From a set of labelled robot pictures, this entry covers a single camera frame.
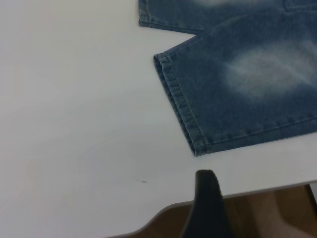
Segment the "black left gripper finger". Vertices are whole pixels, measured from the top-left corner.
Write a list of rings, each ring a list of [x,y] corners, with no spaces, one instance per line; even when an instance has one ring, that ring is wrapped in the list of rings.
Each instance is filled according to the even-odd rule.
[[[229,219],[218,180],[211,170],[196,172],[195,197],[181,237],[229,237]]]

